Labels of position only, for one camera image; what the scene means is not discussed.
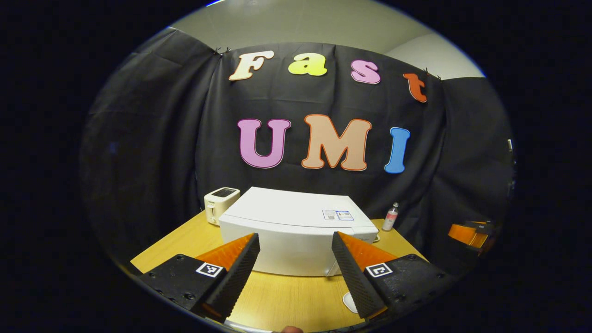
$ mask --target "letter m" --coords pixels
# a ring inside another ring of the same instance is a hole
[[[347,151],[341,167],[350,171],[366,170],[367,164],[364,161],[366,137],[372,128],[369,121],[361,119],[350,121],[341,136],[337,134],[331,119],[324,114],[309,114],[304,121],[310,126],[308,156],[302,161],[304,168],[324,167],[325,162],[321,159],[322,151],[325,152],[329,165],[334,168]]]

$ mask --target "white toaster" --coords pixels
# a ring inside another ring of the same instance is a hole
[[[219,226],[218,218],[240,197],[240,190],[223,187],[204,196],[205,218]]]

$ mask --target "table surface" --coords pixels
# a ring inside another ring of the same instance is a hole
[[[374,246],[398,257],[413,253],[425,259],[396,230],[382,230],[383,221],[372,220],[381,238]],[[146,273],[176,254],[196,257],[223,243],[220,227],[208,223],[204,211],[143,251],[131,263]],[[300,277],[253,271],[228,320],[278,332],[287,325],[304,332],[339,329],[364,321],[343,303],[347,292],[341,275]]]

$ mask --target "label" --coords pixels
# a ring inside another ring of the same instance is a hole
[[[352,215],[347,210],[336,210],[340,220],[353,221]]]
[[[347,210],[323,210],[323,216],[326,220],[353,221],[353,216]]]
[[[393,222],[397,219],[398,214],[387,213],[387,218],[385,220],[392,220]]]

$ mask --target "sticker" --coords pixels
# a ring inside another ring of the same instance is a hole
[[[347,210],[323,210],[326,220],[353,221],[353,216]]]
[[[326,220],[339,220],[339,218],[337,217],[337,211],[335,210],[323,210],[323,216]]]
[[[217,277],[218,274],[222,271],[222,267],[214,265],[214,264],[208,264],[207,262],[204,262],[197,270],[195,270],[196,272],[203,274],[205,276],[209,276],[209,277]]]
[[[384,262],[382,264],[368,266],[366,269],[373,277],[379,277],[392,273],[392,270],[388,268]]]
[[[353,221],[352,215],[347,210],[337,210],[336,212],[340,220]]]

